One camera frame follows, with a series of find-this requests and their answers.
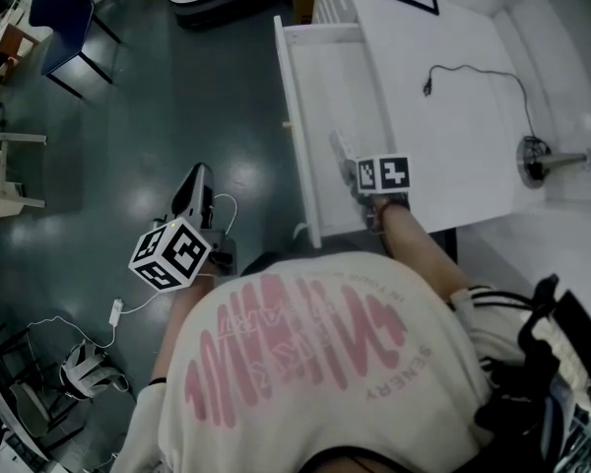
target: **white desk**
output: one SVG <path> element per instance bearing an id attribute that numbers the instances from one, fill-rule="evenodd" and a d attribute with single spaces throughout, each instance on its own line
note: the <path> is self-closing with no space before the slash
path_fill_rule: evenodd
<path id="1" fill-rule="evenodd" d="M 11 408 L 9 408 L 9 404 L 4 399 L 4 396 L 0 392 L 0 417 L 2 418 L 2 422 L 13 431 L 18 438 L 22 441 L 24 445 L 26 445 L 32 452 L 37 454 L 44 460 L 48 460 L 48 458 L 44 455 L 44 453 L 39 449 L 39 447 L 35 444 L 33 439 L 29 436 L 27 431 L 24 429 L 20 421 L 16 417 L 16 414 L 13 413 Z"/>
<path id="2" fill-rule="evenodd" d="M 0 132 L 2 149 L 0 153 L 0 217 L 16 216 L 22 208 L 44 208 L 46 202 L 22 196 L 13 182 L 7 182 L 7 159 L 9 157 L 10 142 L 30 142 L 46 145 L 45 135 L 29 135 L 26 133 L 2 133 Z"/>
<path id="3" fill-rule="evenodd" d="M 358 156 L 402 152 L 412 160 L 412 210 L 435 232 L 506 215 L 528 193 L 515 163 L 529 135 L 511 79 L 434 64 L 514 72 L 493 21 L 438 0 L 435 16 L 397 0 L 316 0 L 314 23 L 282 28 L 277 44 L 311 240 L 362 230 L 360 211 L 334 162 L 340 127 Z"/>

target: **wall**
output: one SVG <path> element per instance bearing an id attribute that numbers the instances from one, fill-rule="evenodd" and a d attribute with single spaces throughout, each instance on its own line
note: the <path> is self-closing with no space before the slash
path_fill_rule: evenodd
<path id="1" fill-rule="evenodd" d="M 530 91 L 538 136 L 555 152 L 591 148 L 591 0 L 523 0 L 499 13 L 495 23 Z M 547 193 L 558 200 L 591 200 L 591 170 L 555 174 Z"/>
<path id="2" fill-rule="evenodd" d="M 551 203 L 458 229 L 459 262 L 481 283 L 531 296 L 556 273 L 591 315 L 591 202 Z"/>

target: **white t-shirt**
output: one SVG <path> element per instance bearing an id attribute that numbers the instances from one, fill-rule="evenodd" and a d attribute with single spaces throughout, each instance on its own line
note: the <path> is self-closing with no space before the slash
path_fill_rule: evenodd
<path id="1" fill-rule="evenodd" d="M 228 282 L 189 314 L 166 383 L 141 392 L 112 472 L 297 472 L 344 445 L 452 471 L 492 438 L 474 424 L 479 359 L 522 359 L 519 312 L 460 309 L 368 253 Z"/>

